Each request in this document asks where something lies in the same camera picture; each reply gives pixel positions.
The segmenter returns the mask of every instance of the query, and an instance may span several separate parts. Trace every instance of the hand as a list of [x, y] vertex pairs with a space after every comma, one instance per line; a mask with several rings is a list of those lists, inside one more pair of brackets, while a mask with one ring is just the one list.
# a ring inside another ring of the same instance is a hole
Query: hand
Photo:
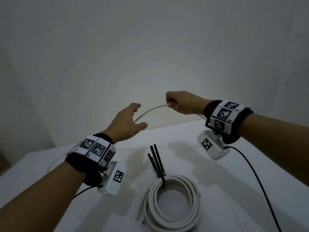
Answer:
[[137, 112], [137, 109], [140, 107], [139, 103], [131, 103], [127, 108], [118, 112], [110, 126], [102, 133], [110, 136], [115, 144], [116, 142], [129, 139], [147, 128], [148, 124], [145, 122], [140, 124], [133, 123], [134, 112]]
[[203, 115], [207, 104], [212, 100], [204, 99], [187, 91], [169, 91], [166, 93], [166, 103], [169, 108], [182, 114]]

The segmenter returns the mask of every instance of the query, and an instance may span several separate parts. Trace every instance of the table surface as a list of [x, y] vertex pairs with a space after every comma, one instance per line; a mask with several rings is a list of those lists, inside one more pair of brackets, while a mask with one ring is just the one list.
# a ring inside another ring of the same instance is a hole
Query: table surface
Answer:
[[[150, 231], [135, 214], [146, 188], [156, 180], [147, 157], [156, 144], [167, 174], [191, 178], [201, 194], [201, 219], [196, 231], [276, 231], [260, 186], [235, 150], [213, 161], [197, 142], [204, 121], [192, 121], [140, 132], [116, 144], [113, 161], [124, 161], [127, 172], [116, 197], [90, 189], [74, 199], [55, 231]], [[0, 177], [0, 207], [43, 177], [49, 166], [73, 145], [27, 154]], [[233, 144], [255, 168], [283, 231], [309, 231], [309, 188], [282, 170], [244, 139]], [[64, 160], [53, 164], [55, 168]], [[177, 211], [183, 202], [171, 195], [160, 204]]]

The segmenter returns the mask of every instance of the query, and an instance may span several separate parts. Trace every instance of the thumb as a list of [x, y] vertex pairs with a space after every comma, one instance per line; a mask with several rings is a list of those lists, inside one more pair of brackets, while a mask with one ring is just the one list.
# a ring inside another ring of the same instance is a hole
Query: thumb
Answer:
[[148, 124], [145, 123], [145, 122], [142, 122], [142, 123], [136, 124], [136, 126], [138, 128], [138, 131], [142, 131], [142, 130], [144, 130], [145, 128], [148, 127]]
[[177, 103], [176, 102], [170, 102], [170, 103], [168, 103], [168, 107], [169, 108], [172, 108], [172, 109], [175, 109], [175, 106], [177, 105]]

